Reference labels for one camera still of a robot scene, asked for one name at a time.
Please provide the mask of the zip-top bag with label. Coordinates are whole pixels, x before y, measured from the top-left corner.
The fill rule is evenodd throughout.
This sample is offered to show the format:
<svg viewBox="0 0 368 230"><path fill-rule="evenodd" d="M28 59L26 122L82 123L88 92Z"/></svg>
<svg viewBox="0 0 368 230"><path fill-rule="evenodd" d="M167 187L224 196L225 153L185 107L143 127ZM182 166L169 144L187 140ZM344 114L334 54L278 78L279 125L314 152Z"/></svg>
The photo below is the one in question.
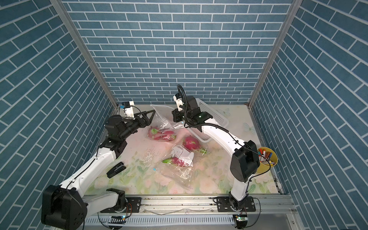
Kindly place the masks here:
<svg viewBox="0 0 368 230"><path fill-rule="evenodd" d="M176 133L176 135L178 135L179 129L184 128L184 121L181 121L178 123L173 122L173 117L172 117L173 116L172 111L174 110L173 108L166 106L166 105L151 104L150 106L152 107L153 110L156 111L156 114L153 118L153 121L150 127L157 127L158 129L171 129Z"/></svg>

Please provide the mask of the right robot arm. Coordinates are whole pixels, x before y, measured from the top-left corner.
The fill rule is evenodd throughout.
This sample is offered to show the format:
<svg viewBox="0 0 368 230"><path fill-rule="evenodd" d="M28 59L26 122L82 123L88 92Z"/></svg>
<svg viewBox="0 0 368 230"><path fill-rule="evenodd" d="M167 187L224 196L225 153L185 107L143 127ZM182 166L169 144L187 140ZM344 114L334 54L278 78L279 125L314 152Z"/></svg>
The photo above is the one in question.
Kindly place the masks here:
<svg viewBox="0 0 368 230"><path fill-rule="evenodd" d="M235 211L244 209L249 185L260 166L256 144L239 139L221 127L210 113L201 110L194 97L174 100L177 104L177 109L172 111L174 122L184 121L190 128L210 136L232 157L230 171L235 180L229 202Z"/></svg>

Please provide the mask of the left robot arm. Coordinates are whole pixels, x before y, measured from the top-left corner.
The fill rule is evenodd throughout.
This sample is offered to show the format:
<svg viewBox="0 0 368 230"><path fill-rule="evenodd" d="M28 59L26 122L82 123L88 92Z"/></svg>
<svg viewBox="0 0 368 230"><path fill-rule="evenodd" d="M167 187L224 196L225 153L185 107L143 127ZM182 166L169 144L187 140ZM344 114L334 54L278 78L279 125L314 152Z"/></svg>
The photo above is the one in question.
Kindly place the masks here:
<svg viewBox="0 0 368 230"><path fill-rule="evenodd" d="M127 200L123 190L110 188L100 195L86 196L92 182L114 162L127 146L127 138L149 126L154 110L134 114L133 118L111 116L105 123L107 136L96 153L79 170L57 186L48 186L42 195L41 222L63 230L76 230L91 215L110 209L123 212Z"/></svg>

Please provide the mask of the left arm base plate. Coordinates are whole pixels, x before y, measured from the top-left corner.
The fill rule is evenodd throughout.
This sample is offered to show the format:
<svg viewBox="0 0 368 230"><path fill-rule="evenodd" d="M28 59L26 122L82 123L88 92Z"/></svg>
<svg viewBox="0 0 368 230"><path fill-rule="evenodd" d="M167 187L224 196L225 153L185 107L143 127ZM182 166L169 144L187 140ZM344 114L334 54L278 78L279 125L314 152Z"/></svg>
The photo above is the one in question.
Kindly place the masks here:
<svg viewBox="0 0 368 230"><path fill-rule="evenodd" d="M101 213L139 213L141 207L142 197L126 197L125 204L122 208L107 208L100 211Z"/></svg>

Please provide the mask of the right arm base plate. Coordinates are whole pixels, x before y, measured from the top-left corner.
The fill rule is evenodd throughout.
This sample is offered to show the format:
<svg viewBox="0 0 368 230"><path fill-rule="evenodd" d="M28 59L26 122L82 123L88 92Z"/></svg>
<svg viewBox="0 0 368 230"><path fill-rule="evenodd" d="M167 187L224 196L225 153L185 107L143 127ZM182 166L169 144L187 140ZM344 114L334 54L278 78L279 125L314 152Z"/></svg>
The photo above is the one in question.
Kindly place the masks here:
<svg viewBox="0 0 368 230"><path fill-rule="evenodd" d="M218 212L255 212L255 202L253 197L247 196L241 201L237 201L231 196L218 196L213 198Z"/></svg>

